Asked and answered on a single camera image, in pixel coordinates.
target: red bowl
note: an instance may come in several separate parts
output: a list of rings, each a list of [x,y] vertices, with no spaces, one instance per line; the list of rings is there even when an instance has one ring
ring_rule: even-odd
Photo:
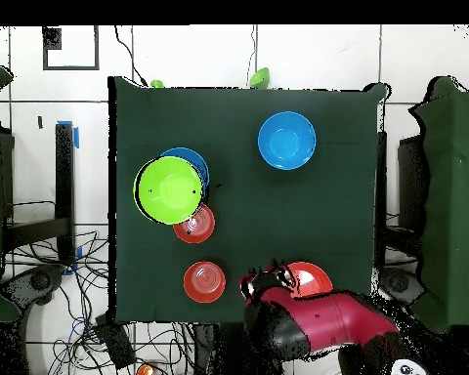
[[[173,226],[176,235],[187,243],[205,241],[214,231],[214,227],[214,215],[205,204],[202,204],[189,220]]]
[[[332,282],[318,266],[306,262],[294,262],[288,268],[297,280],[292,298],[304,298],[319,293],[327,293],[333,289]]]
[[[225,287],[223,271],[212,262],[196,262],[184,275],[184,290],[200,304],[209,304],[219,299]]]

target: plate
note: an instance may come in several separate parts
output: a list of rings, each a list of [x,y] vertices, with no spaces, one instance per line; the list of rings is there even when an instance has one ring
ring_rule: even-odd
[[[174,225],[174,232],[187,243],[201,243],[205,241],[215,228],[215,219],[206,204],[201,204],[198,211],[185,222]]]
[[[199,207],[201,179],[189,161],[160,156],[147,162],[134,182],[134,201],[148,219],[165,225],[188,220]]]
[[[225,286],[223,271],[212,262],[196,262],[184,275],[184,290],[192,300],[201,304],[219,299]]]
[[[294,289],[292,298],[304,298],[319,293],[327,293],[333,289],[332,282],[326,273],[316,265],[306,262],[294,262],[288,268],[297,279],[299,289]]]

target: green bowl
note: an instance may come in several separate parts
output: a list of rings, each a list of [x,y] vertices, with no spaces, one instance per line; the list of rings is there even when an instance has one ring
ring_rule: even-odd
[[[150,85],[152,88],[165,88],[161,80],[152,80]]]
[[[199,207],[201,178],[185,159],[162,156],[147,162],[134,181],[134,201],[148,219],[165,225],[188,220]]]
[[[250,78],[250,87],[266,89],[270,84],[270,70],[267,67],[257,70]]]

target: red plate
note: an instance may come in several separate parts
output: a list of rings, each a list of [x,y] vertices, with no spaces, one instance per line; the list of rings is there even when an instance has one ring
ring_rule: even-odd
[[[184,290],[195,302],[209,304],[223,294],[226,278],[212,262],[196,262],[184,275]]]
[[[318,266],[306,262],[295,262],[288,265],[292,274],[297,279],[297,286],[292,292],[292,298],[303,298],[305,296],[330,292],[332,282],[326,273]]]
[[[212,211],[202,204],[189,220],[174,225],[174,232],[187,243],[201,243],[214,231],[215,219]]]

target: table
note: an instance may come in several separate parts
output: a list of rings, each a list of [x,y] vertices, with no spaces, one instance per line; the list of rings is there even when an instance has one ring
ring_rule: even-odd
[[[241,322],[238,279],[272,259],[313,262],[335,288],[369,293],[384,85],[347,92],[150,89],[114,77],[108,88],[109,264],[116,267],[109,299],[117,321]],[[257,147],[264,121],[284,110],[306,116],[317,133],[315,154],[292,171],[268,165]],[[201,244],[181,241],[134,203],[139,169],[173,146],[194,149],[210,170],[207,204],[216,228]],[[225,292],[212,304],[184,292],[184,273],[198,261],[226,275]]]

